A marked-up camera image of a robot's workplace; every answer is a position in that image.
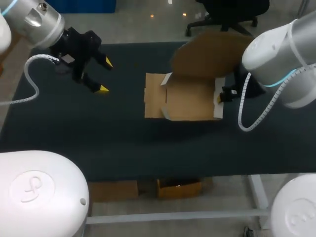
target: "robot logo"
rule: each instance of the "robot logo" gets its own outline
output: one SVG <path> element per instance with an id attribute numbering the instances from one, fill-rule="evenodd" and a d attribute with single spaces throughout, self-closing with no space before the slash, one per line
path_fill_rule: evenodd
<path id="1" fill-rule="evenodd" d="M 316 231 L 316 204 L 306 198 L 293 201 L 287 208 L 286 225 L 296 236 L 305 235 L 306 230 Z"/>
<path id="2" fill-rule="evenodd" d="M 22 198 L 21 202 L 31 202 L 38 198 L 38 189 L 42 186 L 42 182 L 39 177 L 30 178 L 30 188 L 25 190 L 26 193 L 32 192 L 33 197 Z"/>
<path id="3" fill-rule="evenodd" d="M 50 201 L 55 193 L 53 179 L 42 171 L 32 170 L 20 174 L 11 183 L 11 200 L 24 208 L 36 208 Z"/>

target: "office chair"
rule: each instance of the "office chair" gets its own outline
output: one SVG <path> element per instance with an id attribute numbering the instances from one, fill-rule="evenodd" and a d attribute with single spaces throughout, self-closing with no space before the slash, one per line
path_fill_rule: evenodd
<path id="1" fill-rule="evenodd" d="M 235 31 L 251 36 L 251 33 L 239 22 L 252 21 L 251 26 L 257 27 L 257 16 L 268 11 L 269 0 L 196 0 L 202 3 L 209 13 L 204 20 L 188 24 L 186 36 L 191 36 L 191 27 L 221 25 L 221 31 L 229 27 Z"/>

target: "chair wheel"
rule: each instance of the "chair wheel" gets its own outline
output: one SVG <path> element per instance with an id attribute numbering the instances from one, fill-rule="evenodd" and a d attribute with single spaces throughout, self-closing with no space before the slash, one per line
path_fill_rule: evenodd
<path id="1" fill-rule="evenodd" d="M 190 37 L 192 34 L 191 34 L 191 30 L 190 29 L 186 29 L 186 37 Z"/>
<path id="2" fill-rule="evenodd" d="M 251 23 L 251 27 L 257 27 L 257 25 L 258 25 L 258 20 L 257 19 L 253 20 Z"/>

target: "table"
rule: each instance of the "table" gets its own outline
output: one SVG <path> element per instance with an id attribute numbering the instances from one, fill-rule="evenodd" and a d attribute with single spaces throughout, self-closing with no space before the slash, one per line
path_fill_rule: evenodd
<path id="1" fill-rule="evenodd" d="M 107 72 L 91 62 L 87 71 L 109 88 L 105 97 L 75 84 L 69 75 L 56 75 L 50 62 L 35 61 L 30 75 L 39 98 L 10 107 L 0 152 L 55 152 L 72 160 L 87 181 L 316 171 L 316 103 L 298 110 L 276 104 L 250 133 L 238 128 L 238 101 L 225 105 L 219 122 L 144 119 L 145 73 L 170 72 L 169 60 L 182 44 L 102 46 L 115 68 Z M 23 77 L 14 98 L 32 93 Z M 245 125 L 253 123 L 269 99 L 246 101 Z"/>

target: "white cable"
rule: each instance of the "white cable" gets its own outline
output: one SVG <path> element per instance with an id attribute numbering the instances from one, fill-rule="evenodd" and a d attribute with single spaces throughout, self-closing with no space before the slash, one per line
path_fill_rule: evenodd
<path id="1" fill-rule="evenodd" d="M 245 95 L 246 95 L 246 90 L 247 90 L 247 86 L 248 86 L 248 82 L 249 79 L 251 77 L 251 73 L 248 73 L 245 83 L 243 85 L 242 88 L 242 94 L 241 94 L 241 99 L 240 99 L 240 105 L 239 105 L 239 112 L 238 112 L 238 125 L 241 128 L 242 131 L 244 132 L 250 132 L 251 130 L 253 130 L 256 126 L 258 126 L 261 121 L 265 118 L 265 116 L 269 113 L 269 111 L 272 109 L 273 105 L 275 104 L 275 102 L 277 101 L 278 97 L 281 95 L 282 91 L 284 90 L 284 88 L 287 86 L 287 84 L 297 75 L 306 72 L 307 70 L 313 70 L 316 68 L 316 63 L 307 66 L 307 68 L 305 67 L 301 67 L 299 69 L 297 69 L 294 73 L 292 73 L 282 84 L 281 86 L 277 89 L 276 93 L 274 94 L 273 98 L 271 99 L 271 101 L 269 102 L 268 106 L 265 108 L 265 110 L 263 111 L 263 113 L 257 118 L 257 120 L 250 126 L 250 127 L 244 127 L 242 125 L 242 121 L 241 121 L 241 117 L 242 117 L 242 109 L 243 109 L 243 104 L 244 104 L 244 100 L 245 100 Z"/>
<path id="2" fill-rule="evenodd" d="M 34 60 L 37 60 L 37 59 L 40 59 L 40 58 L 47 59 L 47 60 L 49 60 L 49 61 L 51 61 L 53 63 L 54 62 L 59 62 L 58 58 L 55 58 L 55 57 L 50 56 L 48 54 L 38 54 L 38 55 L 34 55 L 34 56 L 30 57 L 26 61 L 25 65 L 24 65 L 24 74 L 25 74 L 26 79 L 30 83 L 30 85 L 34 88 L 35 94 L 32 95 L 31 97 L 28 97 L 28 98 L 25 98 L 25 99 L 0 102 L 0 106 L 28 102 L 28 101 L 34 100 L 35 98 L 38 97 L 38 95 L 40 94 L 40 90 L 39 90 L 38 86 L 32 81 L 32 79 L 31 79 L 31 77 L 29 75 L 29 66 Z"/>

